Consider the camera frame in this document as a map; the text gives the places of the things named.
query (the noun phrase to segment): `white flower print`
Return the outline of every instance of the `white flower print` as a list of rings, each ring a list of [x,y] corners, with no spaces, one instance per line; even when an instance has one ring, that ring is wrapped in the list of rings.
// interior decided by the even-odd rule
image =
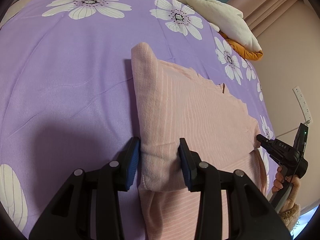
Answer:
[[[262,87],[260,85],[260,81],[258,80],[258,84],[257,84],[257,91],[259,93],[259,98],[260,98],[260,101],[262,102],[263,100],[263,94],[262,94]]]
[[[222,45],[221,41],[217,37],[214,38],[214,41],[216,42],[216,45],[218,47],[216,49],[218,60],[220,60],[222,64],[227,63],[224,69],[228,77],[231,80],[233,80],[236,77],[237,82],[239,83],[239,85],[241,85],[241,79],[243,79],[243,77],[240,70],[240,64],[236,55],[232,56],[232,49],[230,45],[225,40],[223,40]]]
[[[267,125],[266,119],[262,116],[260,116],[260,118],[262,122],[262,130],[266,135],[266,138],[270,140],[273,137],[273,131],[271,131],[270,127]]]
[[[247,79],[250,81],[251,77],[252,79],[256,79],[256,74],[253,70],[253,68],[251,67],[251,65],[243,58],[241,58],[242,60],[242,67],[247,69],[246,75],[247,75]]]
[[[266,174],[267,174],[267,191],[269,189],[269,183],[270,183],[270,179],[269,179],[269,159],[268,159],[268,155],[267,153],[263,153],[263,148],[260,146],[258,148],[259,152],[260,152],[260,156],[261,156],[261,159],[263,161],[263,164],[264,164],[264,167],[266,169]]]
[[[195,14],[190,7],[183,5],[177,0],[172,0],[172,4],[167,0],[155,0],[155,5],[159,8],[150,10],[151,15],[157,19],[168,20],[165,25],[173,32],[180,32],[184,36],[188,35],[188,31],[198,40],[202,40],[202,36],[197,28],[202,29],[202,19]]]
[[[89,17],[98,11],[99,13],[112,18],[123,18],[124,13],[121,11],[131,11],[130,5],[114,1],[118,0],[56,0],[48,4],[47,7],[57,7],[44,12],[42,16],[47,17],[60,12],[71,11],[69,17],[74,20],[79,20]]]
[[[0,165],[0,199],[16,227],[22,231],[28,219],[28,207],[17,174],[8,164]]]

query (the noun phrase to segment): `cable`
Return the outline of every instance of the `cable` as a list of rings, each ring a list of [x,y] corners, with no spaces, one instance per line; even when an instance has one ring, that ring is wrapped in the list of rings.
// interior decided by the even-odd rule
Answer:
[[[290,179],[290,181],[289,181],[289,184],[287,185],[287,187],[286,187],[286,189],[285,189],[285,191],[287,192],[287,190],[288,190],[288,187],[290,186],[290,184],[291,184],[291,181],[292,181],[292,179],[293,179],[293,176],[296,174],[296,172],[297,172],[297,169],[298,169],[298,167],[299,167],[299,165],[300,165],[300,162],[301,162],[301,159],[302,159],[302,157],[304,156],[304,152],[300,155],[300,158],[299,158],[299,160],[298,160],[298,164],[297,164],[297,166],[296,166],[296,169],[294,170],[294,173],[292,174],[292,176],[291,176],[291,179]]]
[[[306,124],[306,125],[308,126],[309,123],[310,123],[310,120],[304,122],[303,124]],[[283,133],[283,134],[280,134],[280,135],[276,136],[276,138],[278,138],[278,137],[280,137],[280,136],[283,136],[283,135],[285,135],[285,134],[287,134],[287,133],[289,133],[289,132],[293,132],[294,130],[297,130],[297,129],[299,129],[299,127],[294,128],[294,129],[292,129],[292,130],[290,130],[290,131],[288,131],[288,132],[285,132],[285,133]]]

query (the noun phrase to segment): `sleeve cuff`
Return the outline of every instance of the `sleeve cuff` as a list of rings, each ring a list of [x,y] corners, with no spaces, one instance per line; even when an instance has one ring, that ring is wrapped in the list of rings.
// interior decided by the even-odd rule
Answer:
[[[288,228],[289,231],[291,231],[294,227],[294,225],[297,223],[299,216],[301,212],[301,207],[298,204],[294,204],[292,209],[289,209],[286,212],[279,213],[279,216],[285,226]]]

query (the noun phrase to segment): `purple bedsheet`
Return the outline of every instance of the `purple bedsheet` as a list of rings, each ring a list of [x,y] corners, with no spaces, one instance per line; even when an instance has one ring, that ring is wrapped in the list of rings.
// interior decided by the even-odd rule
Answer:
[[[130,58],[142,41],[157,58],[224,82],[273,136],[252,65],[191,9],[172,0],[33,0],[0,31],[0,198],[25,236],[73,170],[102,167],[139,136]],[[272,182],[277,165],[260,153]],[[138,183],[136,175],[119,198],[126,239],[144,240]]]

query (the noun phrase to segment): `folded pink fleece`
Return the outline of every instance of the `folded pink fleece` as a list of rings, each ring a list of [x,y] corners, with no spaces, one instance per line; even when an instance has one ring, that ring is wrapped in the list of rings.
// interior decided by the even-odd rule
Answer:
[[[131,50],[141,136],[139,194],[150,240],[192,240],[199,193],[188,192],[178,156],[179,138],[217,169],[243,170],[265,194],[266,171],[257,150],[260,133],[246,105],[227,87],[193,69],[158,60],[146,43]],[[223,237],[228,208],[223,195]]]

